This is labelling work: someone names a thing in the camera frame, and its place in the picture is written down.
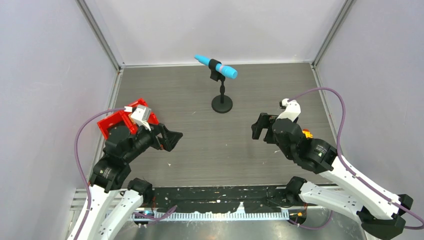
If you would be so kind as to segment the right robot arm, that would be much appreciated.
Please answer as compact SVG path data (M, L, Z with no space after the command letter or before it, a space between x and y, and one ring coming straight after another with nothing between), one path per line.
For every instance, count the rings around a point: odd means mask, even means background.
M285 198L291 205L313 204L350 217L368 234L391 240L406 228L402 218L410 210L413 199L407 194L394 194L379 187L365 176L353 174L345 167L344 157L328 142L313 138L297 121L261 113L251 125L252 139L275 144L288 160L304 170L320 175L341 187L345 193L327 190L304 178L294 176L286 185Z

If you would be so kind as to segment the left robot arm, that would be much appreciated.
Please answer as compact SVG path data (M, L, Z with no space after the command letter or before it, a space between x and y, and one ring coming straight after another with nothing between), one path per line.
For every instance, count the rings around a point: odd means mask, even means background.
M124 123L108 129L103 156L93 167L88 181L86 208L70 233L70 240L113 240L133 212L148 207L154 199L151 183L140 178L129 182L120 202L107 214L131 172L130 163L147 149L172 151L183 133L162 123L138 126L135 133Z

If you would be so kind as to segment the yellow toy brick car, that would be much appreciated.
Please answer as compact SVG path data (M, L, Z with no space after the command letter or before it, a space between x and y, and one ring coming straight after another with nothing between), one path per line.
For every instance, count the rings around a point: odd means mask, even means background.
M308 129L303 129L302 133L305 135L307 139L312 139L314 136Z

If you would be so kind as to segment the black microphone stand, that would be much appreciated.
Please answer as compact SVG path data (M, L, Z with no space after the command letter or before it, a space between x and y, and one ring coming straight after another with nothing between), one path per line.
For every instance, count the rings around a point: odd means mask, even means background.
M220 95L217 95L211 101L212 109L219 114L228 113L233 107L233 101L229 96L225 95L226 88L225 88L224 82L226 80L226 77L224 77L218 72L212 72L210 70L210 79L216 82L218 81L221 82L220 89L219 89Z

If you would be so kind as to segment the red two-compartment bin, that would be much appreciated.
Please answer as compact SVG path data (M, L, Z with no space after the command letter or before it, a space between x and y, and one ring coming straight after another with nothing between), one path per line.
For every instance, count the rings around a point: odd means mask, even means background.
M128 107L135 108L138 105L149 107L147 102L143 98L139 98L135 102L130 103L128 105ZM97 125L98 125L103 137L105 138L105 140L107 140L108 137L111 135L110 134L111 130L113 128L117 127L119 124L123 124L124 126L126 126L129 129L130 133L135 135L135 133L137 132L139 127L136 124L136 122L131 119L131 117L130 117L131 114L132 114L132 112L130 112L130 111L118 110L117 112L113 113L112 115L109 115L106 118L98 121ZM154 112L150 113L147 122L149 124L154 124L154 125L157 125L157 124L160 123Z

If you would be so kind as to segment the blue toy microphone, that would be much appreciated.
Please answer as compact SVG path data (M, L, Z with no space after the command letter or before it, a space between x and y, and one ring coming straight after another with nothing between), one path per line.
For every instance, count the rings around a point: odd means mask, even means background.
M219 73L222 76L230 79L235 79L238 76L238 71L231 66L224 65L220 61L208 58L203 55L196 54L194 58L201 64L207 66L213 73Z

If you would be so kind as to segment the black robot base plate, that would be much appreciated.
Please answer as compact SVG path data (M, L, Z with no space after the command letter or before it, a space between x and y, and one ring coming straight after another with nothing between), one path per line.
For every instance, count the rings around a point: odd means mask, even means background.
M149 210L165 213L177 206L176 213L234 213L244 207L246 213L276 213L281 208L304 210L284 185L155 187L141 204Z

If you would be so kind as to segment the ribbed metal front rail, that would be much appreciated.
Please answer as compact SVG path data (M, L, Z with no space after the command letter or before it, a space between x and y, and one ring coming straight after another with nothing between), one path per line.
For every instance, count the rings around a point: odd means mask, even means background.
M246 213L244 209L227 213L180 213L174 212L162 221L164 222L189 222L189 221L273 221L273 220L289 220L288 210L281 209L278 212L257 212Z

